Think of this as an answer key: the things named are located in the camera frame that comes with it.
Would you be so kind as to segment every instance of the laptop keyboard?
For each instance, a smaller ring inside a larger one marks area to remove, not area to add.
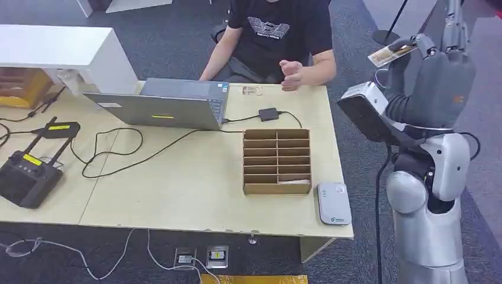
[[[221,109],[223,108],[223,100],[222,99],[210,99],[209,105],[211,106],[211,109],[213,110],[214,117],[216,118],[216,120],[218,120],[220,118]]]

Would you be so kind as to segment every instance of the cardboard compartment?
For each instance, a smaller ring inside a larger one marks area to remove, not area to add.
[[[257,175],[257,174],[277,174],[277,166],[244,166],[245,175]]]
[[[273,148],[249,148],[244,149],[244,157],[276,157],[277,149]]]
[[[244,148],[276,148],[277,140],[244,140]]]
[[[285,174],[279,175],[279,183],[280,182],[290,182],[293,180],[296,180],[296,181],[309,180],[310,181],[310,175],[296,174],[296,173],[285,173]]]
[[[281,129],[277,139],[309,139],[308,129]]]
[[[244,193],[309,193],[312,187],[309,136],[306,129],[246,130]]]
[[[304,173],[310,174],[310,165],[299,166],[299,165],[287,165],[279,166],[279,173]]]
[[[278,158],[278,164],[310,164],[310,156],[281,157]]]
[[[278,140],[277,148],[309,148],[309,139]]]
[[[277,184],[277,175],[244,175],[244,183]]]
[[[275,129],[248,129],[244,131],[245,140],[264,140],[277,139],[277,130]]]
[[[244,157],[244,166],[277,165],[276,157]]]
[[[279,157],[310,156],[310,148],[279,148]]]
[[[245,185],[245,194],[307,194],[310,190],[305,191],[306,188],[309,188],[310,184],[271,184],[271,183],[263,183],[263,184],[246,184]]]
[[[0,67],[0,106],[34,109],[48,93],[53,82],[39,68]]]

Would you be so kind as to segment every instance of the laptop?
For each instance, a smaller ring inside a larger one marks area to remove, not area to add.
[[[227,82],[148,78],[139,95],[83,93],[127,124],[219,130]]]

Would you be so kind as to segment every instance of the yellow mat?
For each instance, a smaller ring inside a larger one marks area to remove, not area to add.
[[[232,276],[217,275],[221,284],[308,284],[307,275],[298,276]],[[211,275],[202,275],[203,284],[217,284]]]

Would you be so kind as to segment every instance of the desk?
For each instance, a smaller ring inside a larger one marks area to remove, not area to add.
[[[25,117],[29,110],[15,108],[0,108],[0,117],[17,119]],[[78,121],[81,130],[75,140],[75,152],[83,159],[88,160],[94,148],[94,134],[106,131],[121,125],[113,115],[102,111],[85,97],[75,98],[70,92],[63,92],[59,99],[47,109],[45,113],[39,113],[34,118],[24,122],[5,122],[11,131],[30,131],[44,127],[49,120],[56,116],[56,122]],[[0,127],[0,136],[4,129]],[[98,144],[100,151],[109,150],[117,133],[102,135]],[[14,134],[9,141],[0,149],[0,163],[16,150],[24,150],[35,138],[31,134]],[[64,140],[41,139],[31,154],[36,157],[51,157],[63,145]],[[100,157],[89,167],[89,172],[99,174],[105,163],[106,156]],[[91,197],[96,180],[85,179],[81,175],[83,164],[79,162],[70,149],[65,150],[59,161],[63,166],[63,179],[49,197],[36,210],[17,207],[4,198],[0,198],[0,221],[7,222],[33,222],[50,224],[77,225],[83,214],[87,201]]]
[[[305,86],[298,92],[283,92],[280,86],[262,85],[262,96],[242,95],[242,86],[231,84],[226,118],[256,115],[259,109],[269,107],[293,113],[304,128],[310,129],[313,185],[321,181],[343,182],[332,115],[324,86]],[[51,106],[54,112],[64,112],[73,120],[78,117],[82,130],[75,145],[78,147],[78,154],[87,153],[87,157],[92,151],[89,142],[94,139],[93,133],[99,131],[96,128],[109,130],[126,126],[117,119],[110,119],[104,110],[96,112],[95,107],[88,103],[79,105],[80,113],[65,110],[63,102],[56,102]],[[144,135],[140,151],[131,156],[110,155],[101,171],[95,169],[96,172],[89,174],[111,172],[142,160],[189,131],[160,127],[136,128]],[[293,117],[282,114],[275,121],[260,122],[259,119],[253,119],[224,126],[224,130],[234,131],[252,128],[298,128],[298,124]],[[130,151],[138,143],[136,133],[120,131],[111,151]],[[9,142],[7,145],[13,150],[13,143]],[[66,222],[68,224],[75,222],[74,217],[80,212],[78,224],[88,226],[298,236],[301,237],[303,262],[329,245],[334,238],[353,238],[351,225],[328,226],[320,221],[315,189],[308,195],[245,196],[242,190],[240,133],[194,133],[148,162],[99,178],[94,187],[91,183],[96,180],[85,180],[80,176],[83,165],[71,157],[70,151],[66,151],[62,159],[71,167],[65,172],[66,180],[59,184],[59,189],[50,199],[36,211],[19,209],[20,212],[26,212],[25,218],[9,217],[5,218],[6,221],[63,223],[62,219],[67,218],[71,219]],[[95,164],[94,167],[98,168],[100,165],[103,163]],[[76,185],[85,187],[79,191],[79,196],[63,196],[63,192],[72,191],[71,188]],[[81,206],[76,206],[86,203],[83,210]],[[63,207],[59,209],[59,215],[64,215],[63,212],[67,210],[72,213],[68,215],[74,217],[55,216],[55,213],[47,214],[45,218],[38,216],[38,212],[55,212],[58,206]]]

